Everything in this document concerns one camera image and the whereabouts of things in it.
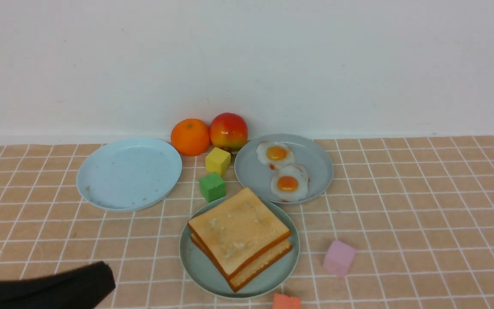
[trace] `apple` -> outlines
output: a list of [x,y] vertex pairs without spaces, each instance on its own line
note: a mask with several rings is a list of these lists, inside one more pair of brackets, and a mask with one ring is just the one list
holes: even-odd
[[223,113],[213,119],[209,137],[214,147],[238,151],[247,143],[247,123],[237,114]]

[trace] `black object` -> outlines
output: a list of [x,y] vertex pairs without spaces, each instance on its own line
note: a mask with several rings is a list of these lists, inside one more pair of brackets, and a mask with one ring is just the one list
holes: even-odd
[[97,262],[42,278],[0,281],[0,309],[94,309],[114,289],[110,266]]

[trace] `egg yolk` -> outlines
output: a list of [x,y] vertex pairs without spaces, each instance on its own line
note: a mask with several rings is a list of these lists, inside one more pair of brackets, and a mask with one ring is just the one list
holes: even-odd
[[279,146],[272,146],[266,151],[266,156],[272,161],[280,161],[287,156],[287,150]]
[[283,176],[278,179],[277,186],[283,192],[294,192],[298,188],[298,181],[292,176]]

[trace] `bread slice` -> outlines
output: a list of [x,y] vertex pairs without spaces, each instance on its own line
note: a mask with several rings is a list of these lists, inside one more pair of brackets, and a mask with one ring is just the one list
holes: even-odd
[[[192,242],[196,247],[198,247],[206,256],[208,254],[208,249],[200,242],[195,234],[190,237]],[[245,266],[237,275],[233,276],[230,280],[226,280],[232,291],[237,292],[243,287],[245,287],[251,280],[255,279],[260,273],[262,273],[266,268],[269,268],[277,262],[280,258],[285,256],[292,250],[292,244],[288,240],[284,240],[271,248],[270,250],[264,252],[258,258],[255,258],[253,262]]]
[[188,225],[227,280],[291,235],[249,188],[190,219]]

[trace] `egg white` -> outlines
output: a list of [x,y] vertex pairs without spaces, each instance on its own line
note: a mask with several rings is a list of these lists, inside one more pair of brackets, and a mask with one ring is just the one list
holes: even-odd
[[[283,176],[291,176],[298,182],[294,192],[283,192],[278,188],[278,180]],[[308,182],[310,178],[304,166],[291,164],[278,170],[270,182],[270,192],[282,202],[298,202],[308,197]]]
[[[266,152],[270,147],[281,147],[286,150],[287,155],[283,160],[271,160],[268,158],[266,155]],[[257,146],[256,148],[256,155],[259,161],[267,165],[269,168],[272,170],[279,170],[283,167],[286,167],[288,165],[294,164],[295,163],[295,155],[292,154],[291,148],[289,148],[286,144],[281,143],[281,142],[262,142]]]

